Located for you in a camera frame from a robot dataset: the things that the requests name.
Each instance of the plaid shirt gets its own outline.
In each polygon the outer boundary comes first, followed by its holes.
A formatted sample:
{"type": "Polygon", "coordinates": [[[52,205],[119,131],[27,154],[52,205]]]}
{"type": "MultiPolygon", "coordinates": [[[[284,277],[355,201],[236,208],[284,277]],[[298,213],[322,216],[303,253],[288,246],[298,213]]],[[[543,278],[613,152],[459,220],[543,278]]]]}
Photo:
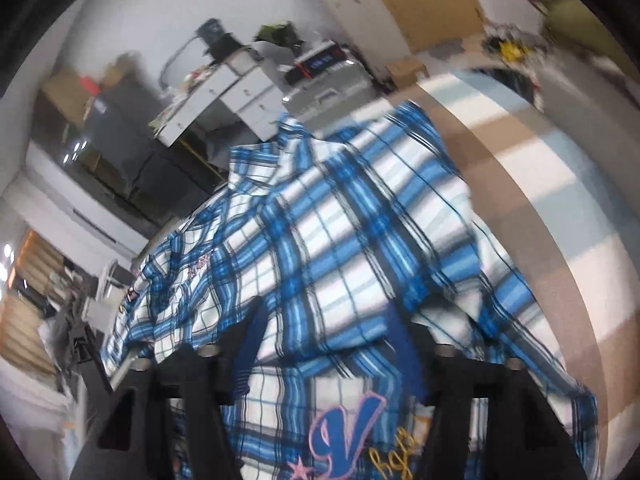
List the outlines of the plaid shirt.
{"type": "MultiPolygon", "coordinates": [[[[161,361],[181,342],[217,341],[258,295],[269,322],[250,392],[223,409],[245,479],[389,479],[385,457],[401,444],[409,466],[418,459],[433,409],[402,389],[386,338],[393,301],[468,357],[523,359],[598,475],[595,398],[564,371],[526,281],[415,104],[323,140],[285,119],[275,141],[232,150],[228,185],[143,263],[103,347],[108,373],[135,345],[161,361]],[[425,283],[456,306],[418,308],[425,283]],[[332,439],[349,447],[344,474],[324,449],[332,439]]],[[[476,399],[468,478],[481,474],[485,431],[476,399]]]]}

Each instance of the red object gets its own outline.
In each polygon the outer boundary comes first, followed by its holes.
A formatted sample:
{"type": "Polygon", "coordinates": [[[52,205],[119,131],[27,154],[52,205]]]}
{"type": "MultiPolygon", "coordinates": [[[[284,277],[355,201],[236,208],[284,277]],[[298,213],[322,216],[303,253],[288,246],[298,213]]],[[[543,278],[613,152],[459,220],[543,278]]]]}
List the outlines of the red object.
{"type": "Polygon", "coordinates": [[[100,87],[98,86],[98,83],[95,82],[93,79],[91,79],[89,76],[83,75],[80,78],[80,84],[91,95],[98,95],[101,92],[100,87]]]}

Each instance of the white desk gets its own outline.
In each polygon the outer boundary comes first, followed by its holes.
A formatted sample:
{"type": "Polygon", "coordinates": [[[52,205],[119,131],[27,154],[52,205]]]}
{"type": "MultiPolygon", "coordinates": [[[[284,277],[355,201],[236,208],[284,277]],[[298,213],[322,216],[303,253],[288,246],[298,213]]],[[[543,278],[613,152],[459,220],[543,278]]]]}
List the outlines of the white desk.
{"type": "Polygon", "coordinates": [[[267,75],[267,66],[241,50],[221,64],[182,103],[157,137],[171,146],[214,101],[220,99],[254,133],[267,140],[276,134],[276,121],[286,110],[284,94],[267,75]]]}

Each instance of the pink star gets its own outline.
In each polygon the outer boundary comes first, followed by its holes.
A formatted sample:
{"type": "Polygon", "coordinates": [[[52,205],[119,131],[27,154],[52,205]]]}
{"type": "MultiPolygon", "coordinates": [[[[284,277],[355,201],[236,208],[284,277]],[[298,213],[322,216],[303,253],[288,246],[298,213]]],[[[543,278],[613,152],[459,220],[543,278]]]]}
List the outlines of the pink star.
{"type": "Polygon", "coordinates": [[[289,467],[293,469],[291,480],[296,480],[296,478],[300,478],[300,480],[309,480],[307,475],[314,470],[312,467],[304,467],[300,457],[298,457],[297,464],[292,464],[291,462],[287,462],[287,464],[289,464],[289,467]]]}

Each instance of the gray storage box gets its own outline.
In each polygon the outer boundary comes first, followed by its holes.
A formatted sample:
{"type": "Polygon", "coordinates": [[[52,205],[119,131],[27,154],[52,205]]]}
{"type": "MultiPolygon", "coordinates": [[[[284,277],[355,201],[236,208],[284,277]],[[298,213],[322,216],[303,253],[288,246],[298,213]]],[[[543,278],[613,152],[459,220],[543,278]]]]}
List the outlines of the gray storage box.
{"type": "Polygon", "coordinates": [[[315,79],[299,83],[283,102],[289,113],[313,132],[349,115],[377,97],[371,78],[357,61],[348,59],[315,79]]]}

